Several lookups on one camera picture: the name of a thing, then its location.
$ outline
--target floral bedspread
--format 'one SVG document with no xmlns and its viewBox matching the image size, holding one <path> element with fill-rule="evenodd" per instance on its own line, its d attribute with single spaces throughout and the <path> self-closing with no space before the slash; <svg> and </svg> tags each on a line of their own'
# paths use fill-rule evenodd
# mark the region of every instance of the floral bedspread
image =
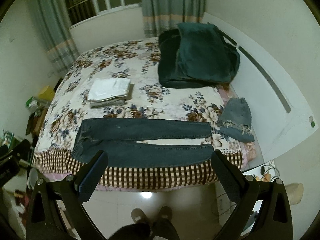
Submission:
<svg viewBox="0 0 320 240">
<path fill-rule="evenodd" d="M 218 87 L 168 89 L 160 85 L 157 39 L 129 41 L 96 48 L 80 55 L 63 79 L 46 115 L 33 164 L 51 179 L 75 174 L 83 165 L 70 156 L 83 119 L 148 118 L 209 122 L 212 136 L 206 139 L 162 139 L 142 141 L 156 144 L 211 143 L 238 168 L 246 165 L 248 148 L 219 133 L 216 122 L 224 101 Z M 87 102 L 95 78 L 126 77 L 134 84 L 125 105 L 91 109 Z M 210 160 L 186 167 L 131 169 L 108 167 L 98 188 L 104 190 L 149 191 L 206 184 L 215 181 Z"/>
</svg>

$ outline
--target blue jeans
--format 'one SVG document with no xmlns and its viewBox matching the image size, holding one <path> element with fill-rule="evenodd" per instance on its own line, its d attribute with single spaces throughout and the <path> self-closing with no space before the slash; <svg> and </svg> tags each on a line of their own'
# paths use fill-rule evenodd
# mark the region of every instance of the blue jeans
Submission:
<svg viewBox="0 0 320 240">
<path fill-rule="evenodd" d="M 205 145 L 153 145 L 135 141 L 164 138 L 207 138 L 207 122 L 150 120 L 131 118 L 94 118 L 83 120 L 71 156 L 82 163 L 103 150 L 108 166 L 123 168 L 160 168 L 186 166 L 210 159 L 213 148 Z"/>
</svg>

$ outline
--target white headboard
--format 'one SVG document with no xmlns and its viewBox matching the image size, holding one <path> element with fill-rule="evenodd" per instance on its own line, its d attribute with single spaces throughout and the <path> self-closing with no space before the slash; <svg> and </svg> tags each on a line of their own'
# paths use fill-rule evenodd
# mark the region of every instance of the white headboard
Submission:
<svg viewBox="0 0 320 240">
<path fill-rule="evenodd" d="M 216 25 L 240 54 L 239 70 L 231 86 L 250 107 L 252 127 L 264 162 L 292 149 L 318 129 L 311 108 L 295 82 L 263 47 L 208 13 L 202 22 Z"/>
</svg>

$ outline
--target bed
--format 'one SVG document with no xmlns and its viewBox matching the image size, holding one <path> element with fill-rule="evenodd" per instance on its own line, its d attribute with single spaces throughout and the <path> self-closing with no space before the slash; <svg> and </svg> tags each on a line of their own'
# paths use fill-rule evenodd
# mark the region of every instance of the bed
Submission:
<svg viewBox="0 0 320 240">
<path fill-rule="evenodd" d="M 222 86 L 168 89 L 159 84 L 157 38 L 128 41 L 96 48 L 79 56 L 60 84 L 40 131 L 33 164 L 50 180 L 75 174 L 83 163 L 70 156 L 83 119 L 148 118 L 209 122 L 212 136 L 205 139 L 162 139 L 154 144 L 211 144 L 239 169 L 256 156 L 254 143 L 243 144 L 216 130 L 216 122 L 232 91 Z M 134 84 L 122 106 L 91 109 L 87 101 L 95 78 L 127 77 Z M 108 167 L 97 189 L 163 191 L 217 180 L 210 160 L 173 168 L 131 169 Z"/>
<path fill-rule="evenodd" d="M 158 82 L 160 52 L 157 38 L 96 48 L 80 55 L 63 79 L 49 108 L 35 149 L 33 164 L 51 180 L 75 174 L 83 163 L 71 158 L 77 130 L 87 118 L 159 118 L 209 122 L 212 136 L 173 143 L 209 143 L 241 171 L 258 167 L 312 135 L 318 124 L 303 94 L 285 69 L 240 30 L 204 14 L 240 54 L 240 66 L 230 88 L 167 89 Z M 132 98 L 123 106 L 90 109 L 87 95 L 95 78 L 128 77 Z M 215 129 L 230 97 L 244 97 L 252 114 L 254 143 L 243 144 Z M 97 189 L 165 191 L 217 180 L 210 160 L 193 166 L 127 169 L 108 167 Z"/>
</svg>

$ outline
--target headboard slot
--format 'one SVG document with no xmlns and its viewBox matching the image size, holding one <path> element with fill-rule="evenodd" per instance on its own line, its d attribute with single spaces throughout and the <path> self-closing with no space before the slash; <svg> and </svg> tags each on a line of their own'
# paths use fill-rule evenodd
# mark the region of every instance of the headboard slot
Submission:
<svg viewBox="0 0 320 240">
<path fill-rule="evenodd" d="M 256 68 L 260 71 L 260 73 L 264 76 L 264 78 L 268 81 L 279 100 L 281 101 L 285 111 L 287 113 L 291 112 L 291 107 L 289 106 L 288 101 L 285 99 L 284 95 L 281 93 L 280 89 L 276 85 L 276 83 L 272 80 L 270 75 L 263 69 L 263 67 L 241 46 L 239 46 L 239 50 L 256 66 Z"/>
<path fill-rule="evenodd" d="M 237 43 L 233 38 L 231 38 L 228 34 L 224 33 L 222 30 L 219 31 L 223 37 L 225 37 L 228 41 L 232 43 L 232 45 L 237 46 Z"/>
</svg>

